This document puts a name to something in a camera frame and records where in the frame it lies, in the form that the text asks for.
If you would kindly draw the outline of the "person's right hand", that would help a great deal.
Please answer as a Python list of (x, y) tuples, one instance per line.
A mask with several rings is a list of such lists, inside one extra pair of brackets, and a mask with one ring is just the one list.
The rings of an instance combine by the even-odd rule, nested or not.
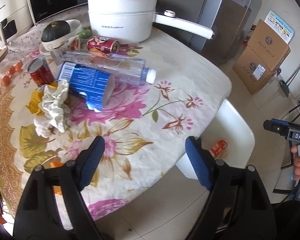
[(292, 146), (290, 151), (294, 154), (294, 177), (295, 181), (300, 179), (300, 157), (298, 155), (298, 145)]

